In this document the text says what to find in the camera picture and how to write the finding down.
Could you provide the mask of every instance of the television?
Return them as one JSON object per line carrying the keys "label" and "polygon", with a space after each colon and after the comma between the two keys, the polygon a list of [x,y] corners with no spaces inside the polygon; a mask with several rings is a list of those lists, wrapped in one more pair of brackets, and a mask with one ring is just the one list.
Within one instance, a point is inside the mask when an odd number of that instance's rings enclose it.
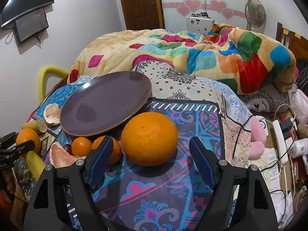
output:
{"label": "television", "polygon": [[46,13],[43,8],[31,11],[16,19],[14,29],[18,45],[21,45],[25,40],[34,35],[39,39],[38,34],[48,27]]}
{"label": "television", "polygon": [[20,16],[54,3],[54,0],[9,0],[0,14],[0,26],[4,27]]}

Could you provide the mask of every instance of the tangerine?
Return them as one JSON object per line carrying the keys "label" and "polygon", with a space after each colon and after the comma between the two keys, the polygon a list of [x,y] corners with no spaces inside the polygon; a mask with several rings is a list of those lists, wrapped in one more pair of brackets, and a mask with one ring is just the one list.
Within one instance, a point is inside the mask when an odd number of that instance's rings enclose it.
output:
{"label": "tangerine", "polygon": [[78,137],[72,143],[72,154],[77,157],[85,157],[92,148],[92,142],[85,137]]}
{"label": "tangerine", "polygon": [[[104,139],[104,137],[105,136],[101,136],[97,138],[92,144],[92,149],[97,149],[101,141]],[[113,140],[113,151],[108,160],[108,165],[115,164],[120,159],[121,154],[122,154],[120,144],[113,137],[112,137],[112,140]]]}
{"label": "tangerine", "polygon": [[157,112],[132,118],[121,134],[126,156],[140,166],[158,166],[169,160],[177,149],[178,133],[173,122]]}
{"label": "tangerine", "polygon": [[39,135],[31,128],[25,128],[21,130],[16,138],[16,145],[19,145],[28,140],[32,140],[35,143],[34,152],[38,153],[41,149],[41,140]]}

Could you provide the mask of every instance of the blue gripper pad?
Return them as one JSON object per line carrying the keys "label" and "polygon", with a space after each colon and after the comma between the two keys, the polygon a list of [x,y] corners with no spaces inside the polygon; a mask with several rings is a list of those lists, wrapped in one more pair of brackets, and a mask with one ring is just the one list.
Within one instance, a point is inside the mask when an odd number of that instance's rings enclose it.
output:
{"label": "blue gripper pad", "polygon": [[88,176],[87,185],[90,188],[94,188],[96,185],[98,185],[101,182],[101,179],[103,177],[103,174],[105,172],[105,168],[107,166],[108,160],[112,154],[113,151],[113,140],[111,137],[105,137],[98,148],[96,150],[92,150],[91,152],[98,152],[96,159],[92,162],[89,160],[90,163],[92,163],[90,167],[90,173]]}
{"label": "blue gripper pad", "polygon": [[[200,172],[201,178],[203,182],[208,185],[212,190],[216,187],[216,182],[214,180],[214,171],[208,160],[206,159],[204,152],[201,149],[204,149],[204,151],[207,153],[212,152],[211,150],[207,150],[201,141],[198,139],[196,140],[195,138],[198,137],[192,137],[189,141],[189,151],[190,154],[192,155],[192,158]],[[216,158],[215,154],[213,153],[212,157],[213,159],[218,159]]]}

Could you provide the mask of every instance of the banana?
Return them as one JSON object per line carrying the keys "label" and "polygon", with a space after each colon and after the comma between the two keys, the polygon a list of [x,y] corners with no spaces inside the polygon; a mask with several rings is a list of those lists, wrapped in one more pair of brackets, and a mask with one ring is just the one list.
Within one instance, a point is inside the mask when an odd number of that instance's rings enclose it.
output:
{"label": "banana", "polygon": [[38,181],[41,173],[43,172],[46,164],[42,161],[42,159],[38,156],[34,151],[29,151],[26,155],[26,162],[30,169],[31,174],[34,179]]}

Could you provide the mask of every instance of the purple plate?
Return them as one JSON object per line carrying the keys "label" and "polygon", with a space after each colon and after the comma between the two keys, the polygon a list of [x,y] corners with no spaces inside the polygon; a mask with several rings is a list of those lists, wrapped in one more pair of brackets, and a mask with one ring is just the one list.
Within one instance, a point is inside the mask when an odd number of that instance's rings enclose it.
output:
{"label": "purple plate", "polygon": [[97,77],[73,93],[61,111],[61,126],[73,136],[108,131],[134,115],[151,94],[144,74],[121,71]]}

